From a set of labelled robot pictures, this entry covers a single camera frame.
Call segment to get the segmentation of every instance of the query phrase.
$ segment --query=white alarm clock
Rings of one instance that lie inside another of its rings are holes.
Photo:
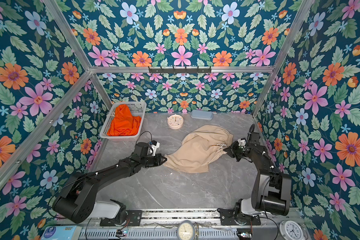
[[[172,129],[180,129],[184,124],[184,119],[180,115],[173,114],[167,119],[167,122],[168,122],[168,127]]]
[[[180,223],[176,232],[179,240],[192,240],[196,235],[195,226],[190,221]]]
[[[282,221],[279,225],[281,235],[286,240],[306,240],[301,226],[291,220]]]

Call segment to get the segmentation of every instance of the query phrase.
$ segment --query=laundry basket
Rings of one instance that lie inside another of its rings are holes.
[[[140,127],[139,127],[139,131],[137,132],[136,135],[133,136],[108,136],[107,132],[109,130],[110,124],[113,120],[113,115],[115,114],[115,109],[121,105],[121,104],[125,104],[129,107],[129,110],[132,113],[132,116],[140,116],[141,117],[141,122],[140,122]],[[100,137],[101,138],[108,138],[110,141],[114,141],[114,142],[118,142],[118,141],[136,141],[137,138],[140,135],[141,132],[141,126],[143,126],[143,121],[144,121],[144,115],[145,115],[145,109],[147,108],[147,104],[145,102],[119,102],[119,103],[114,103],[112,105],[112,107],[110,108],[110,111],[107,115],[106,121],[104,122],[103,127],[101,128],[101,132],[100,132]]]

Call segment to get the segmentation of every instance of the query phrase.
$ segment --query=beige cloth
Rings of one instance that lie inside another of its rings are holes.
[[[165,156],[164,166],[189,173],[208,172],[208,164],[226,154],[223,149],[232,144],[232,137],[222,127],[204,125],[188,134],[175,153]]]

